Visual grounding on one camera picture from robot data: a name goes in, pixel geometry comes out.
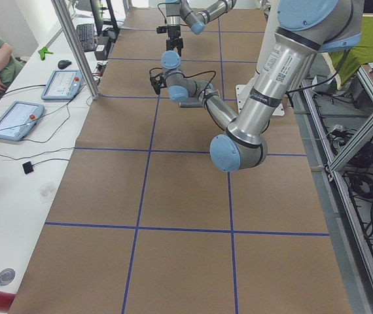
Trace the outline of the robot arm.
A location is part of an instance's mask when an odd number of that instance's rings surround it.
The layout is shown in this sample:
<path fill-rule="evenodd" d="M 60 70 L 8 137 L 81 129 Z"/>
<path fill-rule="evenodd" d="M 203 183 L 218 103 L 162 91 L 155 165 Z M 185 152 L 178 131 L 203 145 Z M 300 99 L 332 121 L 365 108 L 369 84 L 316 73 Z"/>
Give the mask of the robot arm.
<path fill-rule="evenodd" d="M 166 17 L 165 25 L 156 28 L 157 33 L 166 33 L 166 50 L 176 50 L 181 55 L 183 38 L 181 37 L 181 22 L 195 34 L 199 35 L 205 26 L 232 10 L 237 1 L 216 1 L 206 9 L 194 12 L 187 1 L 164 1 Z"/>
<path fill-rule="evenodd" d="M 207 110 L 223 130 L 212 139 L 210 157 L 221 171 L 233 172 L 261 164 L 267 154 L 262 137 L 283 96 L 307 71 L 306 59 L 319 52 L 349 50 L 361 40 L 363 1 L 280 1 L 275 43 L 240 113 L 235 113 L 206 81 L 186 78 L 174 50 L 162 54 L 162 78 L 172 101 L 190 98 Z"/>

